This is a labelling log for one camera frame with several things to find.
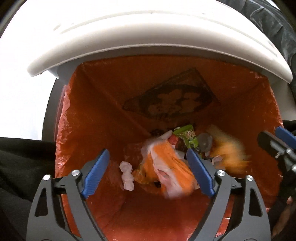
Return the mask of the grey trash bin body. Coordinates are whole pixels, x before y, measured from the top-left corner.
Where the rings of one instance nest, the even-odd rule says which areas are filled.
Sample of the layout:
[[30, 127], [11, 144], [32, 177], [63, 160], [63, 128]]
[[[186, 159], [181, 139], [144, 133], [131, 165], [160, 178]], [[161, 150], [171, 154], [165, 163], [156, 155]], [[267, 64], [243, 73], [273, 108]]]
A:
[[62, 112], [66, 86], [68, 85], [79, 63], [65, 63], [50, 70], [55, 77], [51, 90], [42, 129], [42, 140], [55, 142], [58, 132], [58, 124]]

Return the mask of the orange white plastic bag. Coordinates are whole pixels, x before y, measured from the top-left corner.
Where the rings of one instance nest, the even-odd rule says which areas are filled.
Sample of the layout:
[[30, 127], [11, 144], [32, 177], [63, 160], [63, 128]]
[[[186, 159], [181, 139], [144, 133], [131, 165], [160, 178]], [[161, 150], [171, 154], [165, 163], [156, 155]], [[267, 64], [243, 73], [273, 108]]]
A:
[[145, 141], [142, 161], [132, 172], [135, 182], [144, 190], [168, 199], [189, 196], [197, 185], [193, 172], [168, 141], [172, 134], [167, 131]]

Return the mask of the green snack bag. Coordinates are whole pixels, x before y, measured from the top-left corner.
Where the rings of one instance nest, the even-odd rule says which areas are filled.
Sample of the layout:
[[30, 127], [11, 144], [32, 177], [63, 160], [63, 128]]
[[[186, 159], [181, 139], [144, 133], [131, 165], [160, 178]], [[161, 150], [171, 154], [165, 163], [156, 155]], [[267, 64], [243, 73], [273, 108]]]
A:
[[196, 150], [198, 149], [199, 142], [197, 140], [197, 137], [192, 125], [186, 125], [181, 128], [176, 128], [173, 131], [173, 134], [181, 138], [188, 149], [190, 148], [194, 148]]

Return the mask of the orange trash bag liner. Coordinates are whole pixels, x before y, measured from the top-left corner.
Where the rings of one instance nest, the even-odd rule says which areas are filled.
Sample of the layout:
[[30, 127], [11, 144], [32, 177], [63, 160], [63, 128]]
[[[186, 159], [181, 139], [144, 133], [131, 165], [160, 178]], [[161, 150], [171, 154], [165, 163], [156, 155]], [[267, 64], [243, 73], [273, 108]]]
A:
[[169, 200], [156, 190], [122, 186], [119, 163], [136, 168], [145, 140], [191, 124], [215, 125], [243, 144], [267, 208], [281, 182], [277, 161], [257, 144], [282, 125], [268, 79], [248, 68], [198, 57], [145, 55], [80, 64], [66, 87], [56, 139], [56, 176], [68, 175], [102, 149], [110, 164], [87, 204], [108, 240], [187, 240], [209, 199], [199, 190]]

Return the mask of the white crumpled tissue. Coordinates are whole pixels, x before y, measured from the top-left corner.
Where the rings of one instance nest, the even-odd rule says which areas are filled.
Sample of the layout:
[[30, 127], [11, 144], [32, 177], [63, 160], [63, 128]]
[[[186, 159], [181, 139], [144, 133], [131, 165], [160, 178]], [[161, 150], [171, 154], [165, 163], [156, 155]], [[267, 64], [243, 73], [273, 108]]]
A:
[[134, 177], [132, 174], [132, 165], [128, 162], [122, 161], [119, 164], [119, 169], [122, 172], [121, 180], [123, 182], [124, 190], [133, 191], [134, 190]]

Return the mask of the white plastic bin lid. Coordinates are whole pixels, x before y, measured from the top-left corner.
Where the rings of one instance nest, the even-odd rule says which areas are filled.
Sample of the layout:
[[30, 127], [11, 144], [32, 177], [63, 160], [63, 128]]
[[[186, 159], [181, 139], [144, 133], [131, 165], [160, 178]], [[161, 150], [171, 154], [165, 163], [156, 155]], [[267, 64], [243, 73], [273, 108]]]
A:
[[43, 36], [33, 42], [28, 72], [107, 51], [194, 49], [250, 63], [285, 82], [292, 71], [268, 37], [219, 1], [42, 1]]

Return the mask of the grey paper cup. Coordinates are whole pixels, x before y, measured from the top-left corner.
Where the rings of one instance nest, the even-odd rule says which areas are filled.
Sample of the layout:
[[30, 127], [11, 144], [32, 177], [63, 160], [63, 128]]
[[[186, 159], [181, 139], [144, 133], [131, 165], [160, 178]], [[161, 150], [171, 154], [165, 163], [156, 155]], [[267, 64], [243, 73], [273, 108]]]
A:
[[213, 143], [213, 138], [208, 133], [201, 133], [197, 136], [197, 140], [199, 143], [199, 148], [201, 152], [210, 151]]

